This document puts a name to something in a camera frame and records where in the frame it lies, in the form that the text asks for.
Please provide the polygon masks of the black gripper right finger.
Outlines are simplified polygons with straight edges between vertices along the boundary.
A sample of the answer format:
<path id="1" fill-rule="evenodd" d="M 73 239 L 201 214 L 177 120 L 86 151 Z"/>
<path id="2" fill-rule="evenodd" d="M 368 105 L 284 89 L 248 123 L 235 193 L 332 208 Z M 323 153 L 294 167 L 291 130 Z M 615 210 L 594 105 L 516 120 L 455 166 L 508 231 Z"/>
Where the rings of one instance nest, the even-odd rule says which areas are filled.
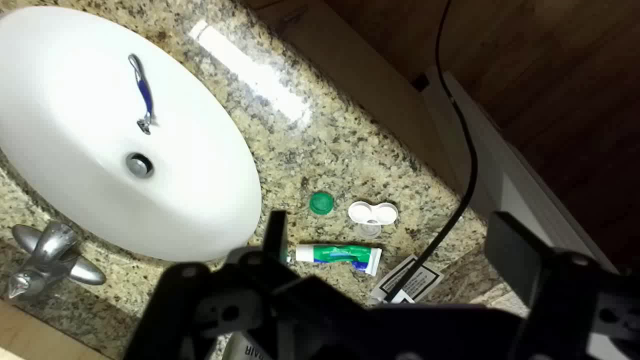
<path id="1" fill-rule="evenodd" d="M 528 306 L 516 327 L 589 333 L 599 263 L 581 252 L 548 245 L 510 212 L 490 216 L 483 253 Z"/>

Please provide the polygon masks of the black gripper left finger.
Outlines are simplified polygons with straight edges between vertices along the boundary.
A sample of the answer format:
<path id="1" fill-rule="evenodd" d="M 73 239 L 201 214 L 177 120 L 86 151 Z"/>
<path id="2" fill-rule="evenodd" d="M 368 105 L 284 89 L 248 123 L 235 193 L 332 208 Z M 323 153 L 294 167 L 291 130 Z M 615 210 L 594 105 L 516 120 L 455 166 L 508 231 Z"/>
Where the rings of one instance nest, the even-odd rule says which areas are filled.
<path id="1" fill-rule="evenodd" d="M 262 249 L 265 252 L 267 257 L 274 257 L 279 263 L 284 263 L 285 262 L 285 244 L 288 244 L 285 212 L 284 210 L 274 210 L 267 216 Z"/>

